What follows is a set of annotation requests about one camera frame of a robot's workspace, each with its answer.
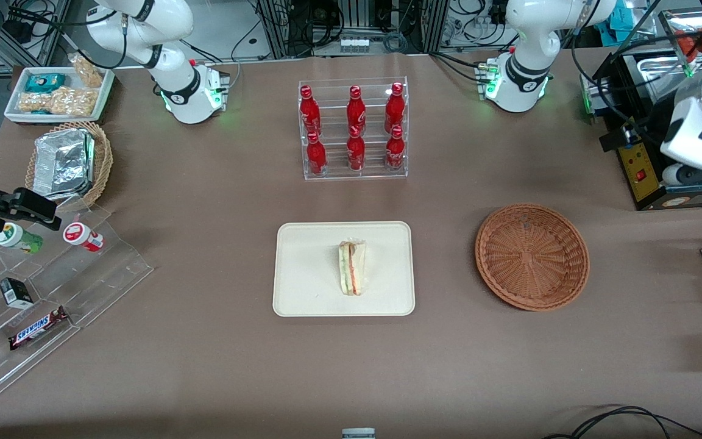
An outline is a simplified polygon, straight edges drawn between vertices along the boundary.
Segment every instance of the table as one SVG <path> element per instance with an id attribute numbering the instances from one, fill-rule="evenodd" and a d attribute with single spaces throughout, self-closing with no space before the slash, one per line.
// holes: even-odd
<path id="1" fill-rule="evenodd" d="M 605 53 L 580 51 L 590 71 Z M 117 72 L 100 204 L 156 270 L 0 395 L 0 437 L 331 438 L 369 426 L 382 439 L 538 438 L 616 403 L 702 430 L 702 209 L 633 211 L 597 143 L 604 127 L 583 120 L 569 53 L 526 114 L 479 102 L 427 56 L 243 72 L 229 110 L 196 126 L 164 111 L 147 72 Z M 298 81 L 399 75 L 409 177 L 303 181 Z M 0 187 L 22 184 L 45 131 L 4 122 Z M 562 212 L 586 239 L 587 288 L 556 312 L 506 305 L 474 265 L 480 223 L 515 202 Z M 277 317 L 278 228 L 351 220 L 409 223 L 413 314 Z M 661 437 L 648 421 L 607 423 L 610 437 Z"/>

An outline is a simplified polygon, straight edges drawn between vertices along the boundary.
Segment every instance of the wicker basket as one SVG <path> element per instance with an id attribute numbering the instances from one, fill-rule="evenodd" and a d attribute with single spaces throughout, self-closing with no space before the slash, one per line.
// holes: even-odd
<path id="1" fill-rule="evenodd" d="M 559 213 L 534 204 L 491 214 L 476 237 L 476 266 L 491 291 L 511 305 L 550 311 L 587 284 L 590 259 L 579 231 Z"/>
<path id="2" fill-rule="evenodd" d="M 110 177 L 112 167 L 112 149 L 110 142 L 103 131 L 93 122 L 67 122 L 53 128 L 50 132 L 67 130 L 69 128 L 86 128 L 94 137 L 94 186 L 83 196 L 83 201 L 87 205 L 92 205 L 105 191 L 107 180 Z M 34 186 L 34 163 L 37 161 L 37 149 L 31 153 L 29 169 L 26 171 L 26 187 L 31 189 Z"/>

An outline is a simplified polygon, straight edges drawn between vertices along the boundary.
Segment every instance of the coca-cola bottle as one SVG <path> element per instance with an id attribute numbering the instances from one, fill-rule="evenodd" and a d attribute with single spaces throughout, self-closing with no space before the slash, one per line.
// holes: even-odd
<path id="1" fill-rule="evenodd" d="M 327 152 L 324 145 L 318 141 L 318 133 L 315 130 L 307 132 L 307 162 L 310 173 L 320 176 L 326 175 Z"/>
<path id="2" fill-rule="evenodd" d="M 402 83 L 392 84 L 392 94 L 386 102 L 386 120 L 384 129 L 387 133 L 392 133 L 392 127 L 402 123 L 402 115 L 405 113 L 405 98 L 402 97 Z"/>
<path id="3" fill-rule="evenodd" d="M 362 135 L 365 125 L 365 108 L 362 102 L 362 89 L 358 85 L 352 85 L 349 90 L 351 98 L 346 106 L 346 116 L 349 119 L 349 127 L 359 127 Z"/>
<path id="4" fill-rule="evenodd" d="M 321 135 L 321 114 L 318 111 L 318 102 L 313 98 L 313 90 L 309 85 L 301 86 L 300 96 L 300 115 L 305 129 Z"/>
<path id="5" fill-rule="evenodd" d="M 392 127 L 392 138 L 386 142 L 385 166 L 387 170 L 396 171 L 402 167 L 402 155 L 405 153 L 405 142 L 402 140 L 402 127 Z"/>
<path id="6" fill-rule="evenodd" d="M 349 140 L 346 142 L 349 153 L 349 168 L 360 171 L 364 167 L 364 141 L 359 127 L 349 127 Z"/>

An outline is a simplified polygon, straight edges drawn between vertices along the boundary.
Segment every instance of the clear acrylic display stand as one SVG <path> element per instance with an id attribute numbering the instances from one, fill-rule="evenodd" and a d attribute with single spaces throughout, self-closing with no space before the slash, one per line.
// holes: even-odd
<path id="1" fill-rule="evenodd" d="M 389 134 L 384 130 L 386 102 L 392 94 L 392 84 L 404 85 L 402 97 L 405 100 L 405 114 L 402 117 L 402 140 L 405 152 L 402 155 L 402 167 L 389 171 L 384 166 L 386 142 Z M 297 89 L 297 122 L 300 124 L 300 139 L 303 155 L 303 174 L 305 180 L 350 180 L 356 178 L 393 178 L 408 175 L 408 78 L 382 77 L 343 80 L 302 80 L 300 87 L 309 85 L 313 97 L 321 112 L 321 143 L 327 151 L 327 173 L 323 176 L 310 172 L 307 159 L 307 131 L 300 117 L 300 92 Z M 362 100 L 367 111 L 365 133 L 365 161 L 361 171 L 349 168 L 346 142 L 349 139 L 349 125 L 346 106 L 349 103 L 349 88 L 358 85 L 362 89 Z"/>
<path id="2" fill-rule="evenodd" d="M 0 291 L 0 393 L 22 377 L 37 362 L 86 328 L 100 314 L 123 297 L 153 268 L 131 245 L 122 241 L 106 222 L 109 212 L 87 206 L 82 198 L 70 198 L 56 210 L 62 219 L 58 232 L 31 225 L 27 230 L 44 239 L 39 252 L 28 255 L 20 250 L 0 248 L 0 280 L 23 281 L 34 305 L 28 309 L 9 308 Z M 64 242 L 63 228 L 80 221 L 101 234 L 105 245 L 89 252 Z M 50 328 L 36 340 L 11 351 L 8 338 L 64 306 L 69 319 Z"/>

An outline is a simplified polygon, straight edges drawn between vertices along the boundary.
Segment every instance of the snickers bar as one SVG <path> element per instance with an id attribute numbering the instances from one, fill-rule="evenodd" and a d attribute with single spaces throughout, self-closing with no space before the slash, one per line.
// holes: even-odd
<path id="1" fill-rule="evenodd" d="M 25 345 L 28 341 L 36 339 L 45 331 L 56 325 L 56 323 L 66 320 L 67 317 L 69 316 L 64 312 L 64 306 L 59 306 L 47 316 L 42 317 L 32 323 L 28 328 L 25 328 L 25 330 L 20 331 L 16 336 L 9 337 L 10 350 L 14 351 Z"/>

